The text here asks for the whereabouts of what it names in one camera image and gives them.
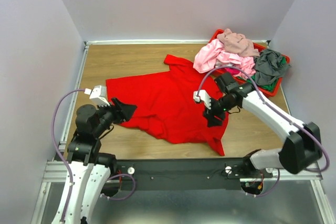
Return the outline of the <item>red t-shirt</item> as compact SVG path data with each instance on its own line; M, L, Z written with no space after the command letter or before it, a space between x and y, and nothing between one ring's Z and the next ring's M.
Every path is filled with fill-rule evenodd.
M117 98L137 106L132 118L123 127L140 129L156 139L172 144L206 143L224 156L222 137L228 124L208 127L203 117L204 105L196 104L193 93L200 84L215 99L222 96L215 82L193 68L187 59L167 55L166 72L106 80L108 99Z

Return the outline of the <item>red plastic bin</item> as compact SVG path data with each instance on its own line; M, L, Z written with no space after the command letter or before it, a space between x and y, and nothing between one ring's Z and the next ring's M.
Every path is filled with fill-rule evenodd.
M222 29L218 29L214 32L213 36L211 37L211 39L209 40L209 42L212 42L212 40L217 38L217 35L222 34L224 32L224 30ZM254 48L257 49L259 52L265 50L267 47L266 42L253 42L254 44ZM287 65L290 64L290 58L286 55L282 55L283 58L285 59ZM217 77L220 76L224 73L225 71L222 69L216 70L213 72L213 76ZM239 77L234 77L234 79L239 83L239 84L243 84L246 81L242 78ZM271 85L266 85L266 86L258 86L258 88L260 89L260 91L266 96L266 97L274 97L279 88L280 88L280 84L282 82L282 77L278 78L277 80L275 80Z

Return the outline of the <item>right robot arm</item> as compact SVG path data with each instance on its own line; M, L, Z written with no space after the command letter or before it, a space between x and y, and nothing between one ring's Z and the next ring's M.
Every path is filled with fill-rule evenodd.
M233 172L255 177L266 168L285 169L298 174L322 157L319 127L313 122L304 123L271 103L252 83L239 84L230 73L215 79L224 94L214 99L203 89L193 94L196 103L204 103L204 118L209 127L222 125L225 114L232 108L244 109L264 122L282 140L282 148L257 149L242 158Z

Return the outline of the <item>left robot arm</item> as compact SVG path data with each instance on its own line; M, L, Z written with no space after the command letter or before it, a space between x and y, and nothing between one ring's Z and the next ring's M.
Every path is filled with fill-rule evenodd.
M76 112L76 130L67 147L66 182L53 223L89 223L107 180L120 177L116 157L100 152L101 139L137 109L117 98Z

